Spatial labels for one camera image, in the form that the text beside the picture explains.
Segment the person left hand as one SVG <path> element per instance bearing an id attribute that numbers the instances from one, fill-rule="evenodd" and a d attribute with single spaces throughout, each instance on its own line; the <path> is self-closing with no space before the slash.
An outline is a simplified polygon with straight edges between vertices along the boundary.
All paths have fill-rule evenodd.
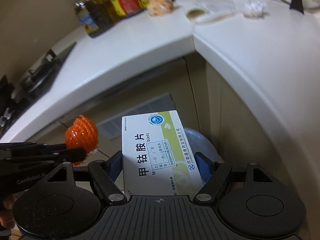
<path id="1" fill-rule="evenodd" d="M 3 210 L 1 211 L 1 226 L 6 229 L 15 227 L 15 221 L 12 215 L 12 208 L 15 204 L 15 197 L 13 195 L 7 196 L 2 202 Z"/>

